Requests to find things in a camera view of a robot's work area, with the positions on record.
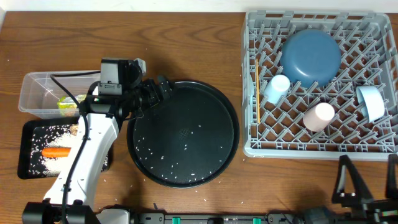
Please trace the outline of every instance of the green connector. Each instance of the green connector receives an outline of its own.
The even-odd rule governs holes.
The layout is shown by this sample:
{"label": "green connector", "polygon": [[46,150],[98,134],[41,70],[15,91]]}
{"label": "green connector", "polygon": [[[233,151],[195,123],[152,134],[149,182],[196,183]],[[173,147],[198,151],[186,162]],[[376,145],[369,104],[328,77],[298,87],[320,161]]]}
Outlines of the green connector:
{"label": "green connector", "polygon": [[261,218],[253,218],[253,224],[261,224]]}
{"label": "green connector", "polygon": [[181,218],[180,217],[173,217],[172,224],[180,224],[180,223],[181,223]]}

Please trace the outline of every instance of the white cup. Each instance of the white cup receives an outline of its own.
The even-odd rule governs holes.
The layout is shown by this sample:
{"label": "white cup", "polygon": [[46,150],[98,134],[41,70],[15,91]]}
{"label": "white cup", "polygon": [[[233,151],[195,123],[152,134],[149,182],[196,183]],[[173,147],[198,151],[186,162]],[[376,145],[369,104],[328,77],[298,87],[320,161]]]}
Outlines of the white cup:
{"label": "white cup", "polygon": [[276,75],[267,84],[262,94],[268,97],[268,102],[276,104],[282,96],[287,95],[289,87],[290,80],[286,76]]}
{"label": "white cup", "polygon": [[365,107],[361,109],[362,115],[372,122],[384,116],[384,102],[380,91],[375,86],[356,87],[356,97],[358,103],[365,102]]}
{"label": "white cup", "polygon": [[328,103],[319,103],[304,113],[303,123],[311,131],[318,132],[328,126],[335,116],[335,109]]}

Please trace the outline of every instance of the wooden chopstick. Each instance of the wooden chopstick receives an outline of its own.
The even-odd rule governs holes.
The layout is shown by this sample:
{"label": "wooden chopstick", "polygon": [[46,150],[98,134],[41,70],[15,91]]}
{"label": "wooden chopstick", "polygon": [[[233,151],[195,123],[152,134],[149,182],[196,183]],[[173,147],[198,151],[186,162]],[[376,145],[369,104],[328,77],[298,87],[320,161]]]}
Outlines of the wooden chopstick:
{"label": "wooden chopstick", "polygon": [[259,81],[259,60],[256,59],[256,87],[257,87],[257,124],[260,124],[260,81]]}

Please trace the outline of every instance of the clear plastic container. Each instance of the clear plastic container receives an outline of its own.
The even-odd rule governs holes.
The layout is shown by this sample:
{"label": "clear plastic container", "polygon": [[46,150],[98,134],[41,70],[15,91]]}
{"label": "clear plastic container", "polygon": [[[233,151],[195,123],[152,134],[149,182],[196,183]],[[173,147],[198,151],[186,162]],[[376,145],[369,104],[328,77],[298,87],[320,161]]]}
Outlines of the clear plastic container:
{"label": "clear plastic container", "polygon": [[[72,72],[32,72],[24,77],[18,108],[21,112],[28,112],[42,119],[79,116],[78,109],[58,109],[58,101],[67,94],[55,84],[51,74],[71,74],[90,71]],[[93,82],[100,80],[100,73],[80,77],[56,78],[74,96],[87,94]]]}

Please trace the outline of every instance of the white wall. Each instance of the white wall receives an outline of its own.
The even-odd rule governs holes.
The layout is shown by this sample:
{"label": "white wall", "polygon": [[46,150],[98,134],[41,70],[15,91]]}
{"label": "white wall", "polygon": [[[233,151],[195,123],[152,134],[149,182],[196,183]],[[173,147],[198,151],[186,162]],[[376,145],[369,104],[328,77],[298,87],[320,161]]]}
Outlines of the white wall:
{"label": "white wall", "polygon": [[6,11],[244,12],[323,9],[398,12],[398,0],[0,0]]}

